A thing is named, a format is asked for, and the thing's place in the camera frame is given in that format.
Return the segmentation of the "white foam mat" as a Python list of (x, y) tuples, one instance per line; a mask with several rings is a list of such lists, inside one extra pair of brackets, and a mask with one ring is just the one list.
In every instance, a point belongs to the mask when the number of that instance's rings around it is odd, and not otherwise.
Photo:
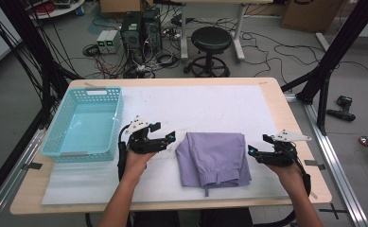
[[(122, 123), (116, 142), (128, 137), (127, 125), (139, 115), (161, 123), (154, 137), (174, 131), (176, 141), (148, 163), (133, 200), (139, 202), (211, 201), (224, 199), (277, 199), (286, 192), (277, 177), (252, 157), (246, 157), (249, 185), (211, 188), (182, 186), (176, 148), (188, 132), (239, 132), (246, 145), (263, 151), (272, 145), (263, 134), (278, 133), (267, 101), (258, 85), (123, 87)], [(116, 153), (112, 161), (55, 163), (45, 190), (44, 205), (90, 204), (109, 201), (118, 184)]]

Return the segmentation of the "aluminium floor rail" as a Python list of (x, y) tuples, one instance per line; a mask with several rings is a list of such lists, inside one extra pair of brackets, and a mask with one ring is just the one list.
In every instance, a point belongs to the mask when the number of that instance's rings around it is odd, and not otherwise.
[(359, 204), (359, 200), (346, 177), (339, 158), (328, 136), (324, 135), (317, 125), (317, 112), (312, 105), (304, 104), (303, 107), (306, 111), (311, 128), (313, 129), (313, 134), (318, 141), (320, 150), (327, 163), (328, 169), (330, 170), (337, 189), (341, 194), (342, 201), (347, 208), (348, 214), (352, 219), (353, 225), (355, 227), (368, 227), (367, 217), (365, 216), (362, 207)]
[(11, 198), (15, 195), (27, 174), (27, 170), (22, 170), (22, 166), (24, 164), (33, 163), (44, 136), (45, 130), (36, 130), (33, 135), (27, 138), (28, 141), (27, 144), (23, 146), (22, 154), (12, 166), (7, 178), (0, 185), (0, 215), (9, 204)]

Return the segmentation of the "white bench power supply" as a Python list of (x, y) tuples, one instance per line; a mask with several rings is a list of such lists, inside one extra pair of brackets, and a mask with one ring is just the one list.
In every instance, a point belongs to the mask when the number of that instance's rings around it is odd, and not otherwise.
[(96, 39), (96, 44), (101, 54), (105, 54), (108, 50), (107, 45), (106, 45), (106, 38), (108, 34), (109, 34), (108, 30), (102, 30)]
[(117, 30), (110, 30), (106, 38), (107, 52), (115, 54), (120, 47), (120, 35)]

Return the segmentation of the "small cardboard box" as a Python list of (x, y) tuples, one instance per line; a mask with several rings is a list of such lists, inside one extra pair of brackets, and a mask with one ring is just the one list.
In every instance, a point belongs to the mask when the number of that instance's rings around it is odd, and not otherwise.
[(103, 13), (124, 13), (142, 11), (153, 5), (153, 0), (99, 0), (99, 4)]

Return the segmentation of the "person's left hand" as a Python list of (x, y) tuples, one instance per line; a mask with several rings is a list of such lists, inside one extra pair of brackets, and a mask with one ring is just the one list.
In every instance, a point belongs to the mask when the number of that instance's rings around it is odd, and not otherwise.
[(138, 154), (130, 150), (122, 180), (125, 182), (138, 183), (146, 169), (147, 162), (155, 155), (155, 152)]

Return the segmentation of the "black computer tower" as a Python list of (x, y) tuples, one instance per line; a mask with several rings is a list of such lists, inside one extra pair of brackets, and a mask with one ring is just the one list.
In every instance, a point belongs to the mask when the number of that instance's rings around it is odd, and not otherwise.
[(143, 41), (142, 12), (128, 11), (120, 29), (123, 44), (129, 50), (139, 50)]
[(160, 9), (148, 9), (143, 12), (142, 22), (149, 50), (156, 53), (162, 49)]

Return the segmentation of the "light blue plastic basket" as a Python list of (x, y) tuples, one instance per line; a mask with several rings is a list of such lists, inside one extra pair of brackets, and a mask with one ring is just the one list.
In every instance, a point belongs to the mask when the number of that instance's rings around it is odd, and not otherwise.
[(112, 161), (123, 112), (122, 88), (71, 88), (50, 124), (41, 154), (57, 163)]

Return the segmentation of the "purple shorts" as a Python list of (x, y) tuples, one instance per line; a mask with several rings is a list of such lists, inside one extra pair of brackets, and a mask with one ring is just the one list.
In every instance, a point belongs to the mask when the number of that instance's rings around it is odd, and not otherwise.
[(211, 188), (249, 185), (252, 176), (245, 136), (237, 132), (188, 132), (176, 148), (182, 186)]

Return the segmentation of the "black metal frame post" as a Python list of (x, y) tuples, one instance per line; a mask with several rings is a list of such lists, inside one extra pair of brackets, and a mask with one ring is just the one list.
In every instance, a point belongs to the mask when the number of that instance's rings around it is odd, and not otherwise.
[(55, 97), (50, 95), (50, 87), (53, 87), (58, 98), (62, 98), (69, 85), (67, 79), (81, 79), (81, 76), (68, 71), (55, 61), (51, 51), (44, 43), (44, 39), (31, 21), (21, 0), (0, 0), (0, 9), (9, 19), (35, 61), (39, 64), (39, 73), (42, 77), (42, 84), (37, 86), (42, 107), (7, 160), (2, 164), (0, 168), (1, 188), (12, 169), (16, 166), (17, 161), (21, 158), (27, 143), (35, 134), (36, 130), (49, 123), (50, 110), (56, 100)]
[(286, 92), (304, 83), (305, 87), (295, 97), (306, 105), (311, 105), (313, 98), (320, 94), (316, 126), (322, 135), (326, 135), (324, 123), (331, 74), (367, 24), (368, 0), (359, 0), (317, 66), (281, 87)]

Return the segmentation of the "round white table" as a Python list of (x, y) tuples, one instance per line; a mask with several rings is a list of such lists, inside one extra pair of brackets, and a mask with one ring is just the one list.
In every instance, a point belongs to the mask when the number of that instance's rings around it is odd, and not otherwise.
[(48, 19), (74, 11), (83, 15), (85, 0), (26, 0), (26, 11), (31, 19)]

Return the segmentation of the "black cordless drill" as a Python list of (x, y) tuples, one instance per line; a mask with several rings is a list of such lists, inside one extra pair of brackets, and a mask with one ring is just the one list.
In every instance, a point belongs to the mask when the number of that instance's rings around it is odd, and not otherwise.
[(326, 113), (341, 120), (352, 122), (356, 119), (356, 117), (352, 113), (349, 113), (349, 108), (352, 102), (353, 100), (351, 97), (339, 96), (336, 103), (341, 107), (341, 109), (339, 111), (327, 110)]

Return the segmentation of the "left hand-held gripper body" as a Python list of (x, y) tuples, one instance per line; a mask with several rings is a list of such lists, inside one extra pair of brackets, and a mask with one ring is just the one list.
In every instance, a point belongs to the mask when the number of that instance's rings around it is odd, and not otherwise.
[(166, 149), (167, 145), (161, 144), (156, 139), (149, 139), (149, 123), (143, 117), (137, 115), (126, 130), (129, 135), (128, 147), (138, 154), (158, 152)]

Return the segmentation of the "black round stool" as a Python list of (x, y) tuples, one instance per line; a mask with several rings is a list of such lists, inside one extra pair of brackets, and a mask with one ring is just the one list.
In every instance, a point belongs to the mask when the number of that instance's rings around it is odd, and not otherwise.
[(191, 36), (191, 42), (205, 55), (196, 58), (184, 68), (184, 73), (191, 72), (196, 78), (228, 78), (230, 70), (227, 64), (217, 58), (228, 49), (232, 37), (228, 31), (220, 27), (205, 26), (196, 29)]

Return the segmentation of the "white desk frame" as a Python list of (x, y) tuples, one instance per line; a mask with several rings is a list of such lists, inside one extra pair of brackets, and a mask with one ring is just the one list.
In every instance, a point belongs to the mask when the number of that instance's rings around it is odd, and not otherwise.
[(247, 11), (250, 5), (264, 5), (272, 3), (273, 0), (171, 0), (182, 5), (182, 27), (181, 27), (181, 59), (188, 59), (187, 28), (186, 20), (188, 18), (205, 19), (236, 19), (237, 23), (231, 31), (234, 48), (239, 61), (244, 61), (245, 56), (239, 40), (239, 35)]

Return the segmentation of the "grey tape piece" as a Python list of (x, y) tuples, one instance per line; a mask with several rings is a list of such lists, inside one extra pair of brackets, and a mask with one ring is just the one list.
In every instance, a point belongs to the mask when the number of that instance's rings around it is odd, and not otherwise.
[(305, 160), (305, 165), (306, 166), (316, 166), (320, 170), (326, 169), (324, 164), (319, 164), (316, 160)]
[(41, 169), (43, 166), (43, 164), (40, 163), (29, 163), (29, 164), (24, 164), (22, 166), (22, 170), (29, 170), (29, 169)]

